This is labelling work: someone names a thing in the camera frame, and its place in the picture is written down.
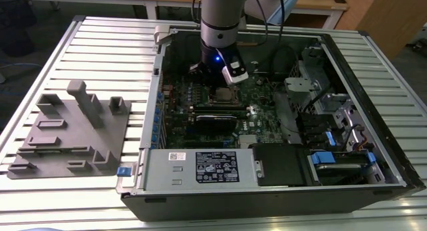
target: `floor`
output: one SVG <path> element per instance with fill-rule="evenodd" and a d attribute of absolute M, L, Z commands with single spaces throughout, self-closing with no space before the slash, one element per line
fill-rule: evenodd
<path fill-rule="evenodd" d="M 0 66 L 5 63 L 34 63 L 44 65 L 57 42 L 64 35 L 66 27 L 74 15 L 138 18 L 146 17 L 144 7 L 116 4 L 85 4 L 85 3 L 60 3 L 60 11 L 53 11 L 49 2 L 34 1 L 32 10 L 37 17 L 37 24 L 26 29 L 30 39 L 36 46 L 36 52 L 20 57 L 10 58 L 0 51 Z M 168 20 L 190 20 L 188 8 L 161 8 L 160 18 Z M 392 64 L 427 103 L 427 57 L 404 48 L 392 60 Z M 6 125 L 13 112 L 20 105 L 22 97 L 37 77 L 40 68 L 33 66 L 10 66 L 0 69 L 6 81 L 0 84 L 0 132 Z"/>

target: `warning label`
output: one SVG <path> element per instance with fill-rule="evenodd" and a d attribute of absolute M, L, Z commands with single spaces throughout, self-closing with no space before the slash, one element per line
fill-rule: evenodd
<path fill-rule="evenodd" d="M 200 184 L 238 182 L 236 152 L 196 152 L 194 172 Z"/>

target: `blue clip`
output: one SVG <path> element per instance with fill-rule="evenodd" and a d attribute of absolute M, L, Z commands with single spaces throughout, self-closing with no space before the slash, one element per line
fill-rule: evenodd
<path fill-rule="evenodd" d="M 157 100 L 161 101 L 162 100 L 162 93 L 157 92 Z"/>
<path fill-rule="evenodd" d="M 328 143 L 330 144 L 330 146 L 334 146 L 336 143 L 334 143 L 334 140 L 333 140 L 332 133 L 329 131 L 326 131 L 324 133 L 325 133 L 325 136 L 326 136 L 326 139 L 328 139 Z"/>
<path fill-rule="evenodd" d="M 332 152 L 314 152 L 310 155 L 312 164 L 334 164 Z"/>
<path fill-rule="evenodd" d="M 117 177 L 130 177 L 132 176 L 132 168 L 130 167 L 118 167 L 116 175 L 117 175 Z"/>
<path fill-rule="evenodd" d="M 375 158 L 373 153 L 368 152 L 365 156 L 367 156 L 367 159 L 368 159 L 368 163 L 373 164 L 376 162 L 376 158 Z"/>

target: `aluminum table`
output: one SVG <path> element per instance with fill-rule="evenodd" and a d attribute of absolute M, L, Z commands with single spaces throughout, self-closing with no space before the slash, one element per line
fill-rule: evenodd
<path fill-rule="evenodd" d="M 0 230 L 387 230 L 427 227 L 427 191 L 377 202 L 347 214 L 141 222 L 120 201 L 116 176 L 10 180 L 8 166 L 36 120 L 41 94 L 72 98 L 70 79 L 82 79 L 98 99 L 132 101 L 121 162 L 138 155 L 141 123 L 153 69 L 153 33 L 158 24 L 192 22 L 77 16 L 0 136 Z M 262 29 L 248 25 L 248 29 Z M 369 36 L 356 31 L 285 28 L 328 33 L 383 116 L 417 174 L 427 179 L 427 107 L 384 57 Z"/>

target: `regulatory symbols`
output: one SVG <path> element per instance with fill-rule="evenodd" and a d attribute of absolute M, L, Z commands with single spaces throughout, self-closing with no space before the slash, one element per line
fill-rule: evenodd
<path fill-rule="evenodd" d="M 205 171 L 205 166 L 197 165 L 197 172 L 204 172 L 204 171 Z"/>
<path fill-rule="evenodd" d="M 205 171 L 206 172 L 214 172 L 214 164 L 205 165 Z"/>

